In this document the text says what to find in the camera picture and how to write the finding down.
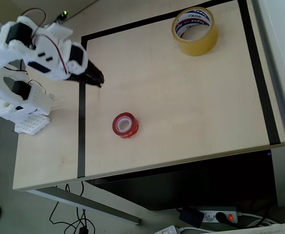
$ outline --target power strip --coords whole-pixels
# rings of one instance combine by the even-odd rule
[[[219,223],[215,218],[218,212],[222,212],[227,216],[227,219],[232,223],[238,222],[238,214],[236,207],[230,206],[205,206],[195,207],[199,212],[204,213],[203,223]]]
[[[159,232],[156,232],[154,234],[180,234],[178,229],[175,226],[169,226],[163,230],[160,230]]]

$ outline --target clear tape roll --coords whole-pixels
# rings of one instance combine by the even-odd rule
[[[209,29],[200,39],[182,39],[184,32],[196,25],[207,25]],[[203,7],[191,7],[181,12],[172,23],[171,33],[181,52],[189,56],[207,53],[218,40],[218,29],[214,16],[208,9]]]

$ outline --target white cable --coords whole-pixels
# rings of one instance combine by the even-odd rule
[[[250,216],[250,217],[260,218],[260,219],[263,218],[263,217],[260,216],[260,215],[248,214],[248,213],[241,213],[241,216]],[[265,221],[268,221],[268,222],[273,223],[273,224],[278,224],[276,221],[274,221],[274,220],[272,220],[272,219],[269,219],[269,218],[265,218]]]
[[[203,232],[206,232],[206,233],[214,233],[215,231],[211,231],[211,230],[206,230],[206,229],[202,229],[202,228],[194,228],[194,227],[184,227],[184,228],[179,228],[179,232],[182,232],[184,230],[187,230],[187,229],[193,229],[193,230],[198,230],[198,231],[203,231]]]
[[[256,225],[257,223],[259,223],[259,222],[260,222],[260,220],[261,220],[261,219],[257,219],[257,220],[255,220],[254,222],[252,222],[252,223],[248,224],[248,225],[247,225],[247,227],[251,227],[251,226],[253,226],[253,225]],[[264,221],[264,222],[262,222],[262,223],[265,223],[265,224],[267,224],[267,225],[269,225],[269,226],[271,226],[271,225],[272,225],[272,223],[267,222],[267,221]]]

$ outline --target red switch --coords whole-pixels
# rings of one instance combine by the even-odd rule
[[[233,214],[228,214],[228,219],[229,219],[230,221],[233,221]]]

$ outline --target red tape roll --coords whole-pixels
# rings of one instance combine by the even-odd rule
[[[121,113],[113,121],[112,128],[121,138],[130,138],[138,131],[138,121],[128,112]]]

